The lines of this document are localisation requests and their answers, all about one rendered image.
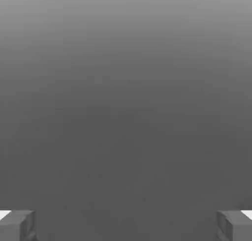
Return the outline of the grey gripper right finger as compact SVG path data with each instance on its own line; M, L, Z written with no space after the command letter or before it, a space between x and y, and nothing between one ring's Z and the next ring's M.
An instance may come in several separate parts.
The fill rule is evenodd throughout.
M252 241L252 210L217 211L217 241Z

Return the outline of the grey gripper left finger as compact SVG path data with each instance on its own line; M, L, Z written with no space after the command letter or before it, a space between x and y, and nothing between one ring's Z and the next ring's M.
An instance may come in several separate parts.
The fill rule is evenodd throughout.
M37 241L36 211L10 211L0 220L0 241Z

